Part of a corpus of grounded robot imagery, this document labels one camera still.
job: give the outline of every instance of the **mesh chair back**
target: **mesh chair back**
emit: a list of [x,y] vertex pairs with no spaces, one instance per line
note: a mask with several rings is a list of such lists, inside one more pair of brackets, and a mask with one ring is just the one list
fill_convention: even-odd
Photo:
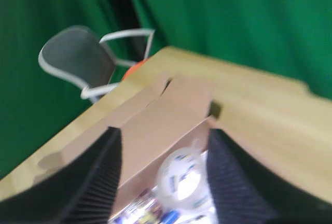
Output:
[[38,61],[46,72],[54,76],[80,88],[94,88],[109,83],[115,70],[113,59],[90,29],[72,26],[44,45]]

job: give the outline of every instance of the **table surface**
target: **table surface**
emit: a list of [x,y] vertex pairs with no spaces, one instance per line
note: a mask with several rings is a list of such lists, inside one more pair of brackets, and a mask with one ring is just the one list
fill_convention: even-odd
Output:
[[0,181],[0,199],[33,185],[38,162],[60,151],[161,73],[215,83],[218,126],[254,158],[293,185],[332,203],[332,102],[300,81],[167,47],[87,109]]

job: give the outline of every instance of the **cardboard flap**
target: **cardboard flap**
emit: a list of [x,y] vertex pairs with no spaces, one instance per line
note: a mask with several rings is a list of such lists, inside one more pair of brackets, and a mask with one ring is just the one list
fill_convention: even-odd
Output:
[[161,99],[184,107],[201,118],[207,116],[213,97],[213,84],[200,78],[176,76],[167,86]]
[[134,97],[125,101],[119,107],[114,109],[106,118],[102,121],[108,126],[120,128],[130,118],[138,114],[148,104],[159,98],[169,81],[169,77],[164,74],[156,78],[154,83],[144,88],[137,93]]
[[158,99],[165,90],[168,81],[169,77],[166,74],[158,76],[150,86],[144,88],[134,97],[122,103],[92,128],[86,130],[72,142],[67,144],[60,152],[44,157],[39,164],[43,166],[43,168],[49,170],[69,164],[85,151],[101,133],[105,132],[107,127],[111,126],[120,128],[130,118],[145,109],[149,103]]

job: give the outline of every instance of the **open cardboard box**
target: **open cardboard box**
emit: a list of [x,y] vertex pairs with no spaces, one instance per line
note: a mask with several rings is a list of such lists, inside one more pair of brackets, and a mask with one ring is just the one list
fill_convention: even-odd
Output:
[[204,150],[214,121],[207,117],[213,86],[197,78],[160,76],[104,119],[40,161],[59,169],[79,156],[108,126],[121,128],[122,169],[113,213],[156,184],[156,173],[173,151],[195,145]]

